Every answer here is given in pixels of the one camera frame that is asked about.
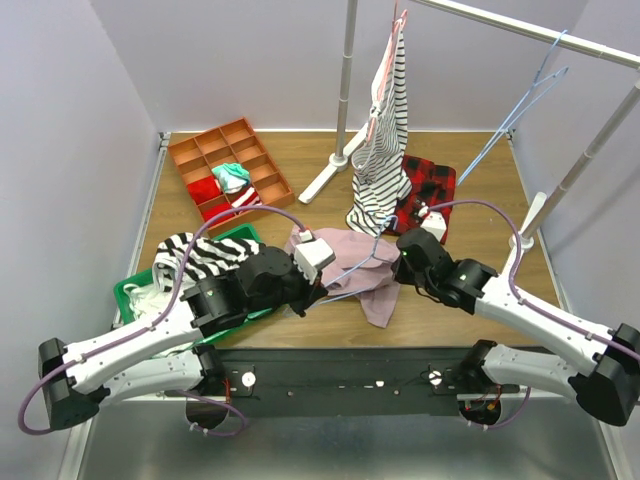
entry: green plastic tray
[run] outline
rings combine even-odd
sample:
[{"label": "green plastic tray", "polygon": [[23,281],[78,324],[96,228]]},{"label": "green plastic tray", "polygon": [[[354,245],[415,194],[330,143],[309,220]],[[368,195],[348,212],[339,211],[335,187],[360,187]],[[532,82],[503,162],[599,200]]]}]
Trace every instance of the green plastic tray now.
[{"label": "green plastic tray", "polygon": [[[223,238],[244,238],[247,240],[255,240],[256,242],[260,242],[260,236],[256,229],[253,228],[253,225],[245,223],[236,228],[232,228],[228,232],[222,233],[215,237],[215,240],[222,240]],[[113,294],[116,297],[116,303],[118,304],[118,309],[120,310],[120,318],[122,319],[122,323],[127,325],[135,320],[133,312],[129,307],[129,296],[124,291],[124,286],[127,284],[135,284],[140,287],[144,285],[149,285],[153,282],[153,274],[151,273],[151,269],[145,270],[144,272],[136,273],[132,277],[129,277],[121,282],[116,283],[115,287],[113,287]],[[256,318],[263,317],[271,313],[271,310],[263,310],[261,312],[255,312],[251,315],[251,319],[255,320]],[[207,338],[206,341],[209,342],[213,339],[219,339],[221,336],[229,333],[231,330],[227,330],[225,332],[220,332],[211,337]]]}]

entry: white wall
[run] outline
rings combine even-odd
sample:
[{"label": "white wall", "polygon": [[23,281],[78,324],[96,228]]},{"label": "white wall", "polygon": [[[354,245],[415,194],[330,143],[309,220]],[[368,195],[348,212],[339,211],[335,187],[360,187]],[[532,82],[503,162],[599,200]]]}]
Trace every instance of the white wall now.
[{"label": "white wall", "polygon": [[[640,3],[591,0],[578,36],[640,54]],[[638,79],[629,68],[563,51],[569,64],[555,101],[520,125],[517,158],[528,195],[550,192]],[[629,116],[544,224],[555,270],[579,315],[640,328],[640,107]],[[640,412],[621,431],[640,478]]]},{"label": "white wall", "polygon": [[[346,0],[91,0],[156,125],[197,130],[246,116],[258,128],[334,129]],[[586,0],[467,0],[571,29]],[[547,46],[409,2],[413,129],[495,129]],[[393,2],[361,0],[348,126],[359,128]]]},{"label": "white wall", "polygon": [[42,341],[108,329],[158,137],[86,0],[5,2],[0,32],[0,478],[56,479],[68,432],[18,405]]}]

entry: metal rod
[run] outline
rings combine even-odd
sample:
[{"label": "metal rod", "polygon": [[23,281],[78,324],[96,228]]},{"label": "metal rod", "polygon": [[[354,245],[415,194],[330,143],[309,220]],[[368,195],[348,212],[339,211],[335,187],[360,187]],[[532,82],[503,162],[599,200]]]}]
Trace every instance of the metal rod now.
[{"label": "metal rod", "polygon": [[[546,43],[553,43],[561,33],[534,25],[533,23],[522,22],[510,17],[505,17],[504,15],[498,15],[480,8],[469,7],[468,5],[449,0],[413,1]],[[609,48],[605,45],[574,37],[573,35],[563,35],[558,42],[558,46],[592,57],[602,58],[603,60],[608,60],[619,65],[636,69],[640,68],[640,56],[638,55],[616,50],[615,48]]]},{"label": "metal rod", "polygon": [[636,82],[631,91],[625,97],[625,99],[620,103],[616,111],[611,115],[607,123],[605,123],[604,127],[598,132],[596,137],[591,141],[587,149],[580,155],[578,161],[571,167],[569,173],[562,179],[562,181],[558,184],[553,193],[549,196],[544,205],[540,209],[540,211],[536,214],[535,217],[531,220],[531,222],[527,225],[522,236],[526,238],[531,238],[531,236],[536,232],[536,230],[542,225],[542,222],[549,216],[551,211],[555,208],[555,206],[562,200],[565,196],[569,187],[574,184],[574,182],[578,179],[580,174],[587,168],[589,163],[595,158],[600,149],[607,143],[607,140],[611,138],[611,135],[618,129],[620,124],[624,121],[625,118],[631,113],[633,108],[640,101],[640,80]]},{"label": "metal rod", "polygon": [[347,108],[349,106],[349,84],[351,82],[351,59],[353,58],[353,39],[356,33],[356,13],[358,0],[349,0],[347,7],[347,26],[344,33],[342,53],[342,77],[340,79],[340,98],[338,100],[338,126],[336,127],[336,158],[341,159],[346,143]]}]

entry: gray floor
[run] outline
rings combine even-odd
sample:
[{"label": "gray floor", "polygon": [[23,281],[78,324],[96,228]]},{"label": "gray floor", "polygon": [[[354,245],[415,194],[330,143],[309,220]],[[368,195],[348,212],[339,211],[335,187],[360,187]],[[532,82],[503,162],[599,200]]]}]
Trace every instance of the gray floor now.
[{"label": "gray floor", "polygon": [[549,398],[486,433],[426,415],[283,418],[254,420],[232,439],[189,433],[183,401],[136,401],[98,415],[80,478],[615,478],[605,452],[595,421]]}]

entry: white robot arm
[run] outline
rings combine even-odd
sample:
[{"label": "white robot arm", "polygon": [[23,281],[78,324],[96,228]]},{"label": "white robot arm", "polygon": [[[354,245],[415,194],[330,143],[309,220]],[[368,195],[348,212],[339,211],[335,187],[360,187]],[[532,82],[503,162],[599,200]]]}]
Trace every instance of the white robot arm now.
[{"label": "white robot arm", "polygon": [[[398,282],[413,285],[419,294],[446,306],[520,330],[552,352],[527,352],[481,340],[443,375],[452,395],[461,391],[481,394],[497,385],[524,385],[575,400],[606,423],[626,424],[640,396],[639,364],[595,338],[637,352],[637,330],[623,324],[613,331],[588,322],[515,289],[508,274],[498,275],[471,259],[453,261],[425,230],[410,230],[398,239],[397,246],[402,255],[392,268]],[[331,249],[319,241],[301,244],[293,258],[267,247],[238,270],[206,278],[185,291],[160,323],[154,323],[153,316],[84,342],[65,345],[51,339],[43,343],[41,377],[58,365],[75,362],[43,387],[51,429],[82,423],[100,406],[125,398],[170,390],[209,392],[211,384],[225,378],[224,365],[213,347],[151,357],[236,327],[251,311],[288,303],[304,315],[306,308],[326,295],[320,286],[320,271],[334,258]],[[137,335],[141,329],[145,333]],[[576,329],[590,334],[580,335]],[[101,347],[104,351],[85,357]]]},{"label": "white robot arm", "polygon": [[499,275],[471,259],[454,262],[425,230],[410,230],[397,246],[402,252],[393,267],[397,281],[446,306],[509,325],[552,352],[480,341],[461,365],[444,375],[452,390],[460,385],[476,391],[494,384],[524,385],[575,400],[603,422],[627,423],[640,396],[640,365],[621,350],[640,351],[636,329],[622,324],[614,331],[589,322],[511,285],[508,273]]}]

